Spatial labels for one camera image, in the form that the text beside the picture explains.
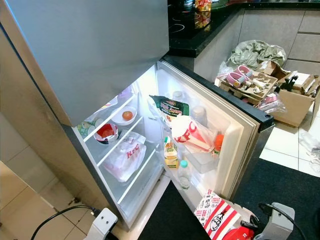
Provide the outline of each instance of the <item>white bowl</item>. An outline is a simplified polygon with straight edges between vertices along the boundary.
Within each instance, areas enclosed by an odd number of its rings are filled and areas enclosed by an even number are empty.
[[[133,114],[133,118],[130,119],[129,121],[124,120],[124,118],[122,117],[122,114],[126,111],[130,111]],[[115,116],[113,116],[113,118],[111,118],[111,120],[113,122],[115,122],[116,124],[118,124],[119,126],[126,126],[126,125],[133,123],[136,116],[137,116],[137,110],[133,106],[125,106]]]

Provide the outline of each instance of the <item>stovetop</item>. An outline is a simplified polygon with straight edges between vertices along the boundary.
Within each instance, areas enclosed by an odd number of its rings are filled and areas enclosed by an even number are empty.
[[[169,37],[192,39],[211,22],[211,12],[174,12],[169,14]]]

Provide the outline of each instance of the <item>cabinet drawer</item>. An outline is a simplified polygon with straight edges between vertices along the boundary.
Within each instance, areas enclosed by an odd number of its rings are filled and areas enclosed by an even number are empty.
[[[320,11],[305,11],[299,32],[320,33]]]
[[[284,69],[304,74],[320,75],[320,63],[317,62],[287,60]]]
[[[320,62],[320,35],[296,35],[289,58]]]

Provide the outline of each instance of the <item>tomato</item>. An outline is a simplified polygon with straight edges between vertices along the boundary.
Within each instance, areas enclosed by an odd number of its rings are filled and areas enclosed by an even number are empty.
[[[122,117],[123,117],[123,119],[124,119],[125,121],[129,121],[129,120],[131,120],[131,119],[134,117],[134,115],[133,115],[133,113],[132,113],[131,111],[124,111],[124,112],[122,113]]]

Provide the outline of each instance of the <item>gray appliance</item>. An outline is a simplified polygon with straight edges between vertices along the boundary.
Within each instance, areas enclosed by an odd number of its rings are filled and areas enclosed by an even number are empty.
[[[164,171],[192,211],[208,188],[232,199],[273,128],[271,116],[164,56],[165,0],[0,0],[0,24],[2,113],[74,196],[107,205],[127,230]],[[195,165],[203,156],[183,149],[192,168],[188,190],[164,164],[168,132],[148,97],[174,91],[183,92],[190,107],[205,107],[208,126],[224,134],[218,165],[210,171],[199,172]],[[77,125],[115,97],[117,104],[99,115],[102,123],[82,136]],[[119,182],[104,162],[126,134],[103,145],[94,133],[115,123],[125,107],[137,114],[119,130],[143,135],[146,152],[139,168]]]

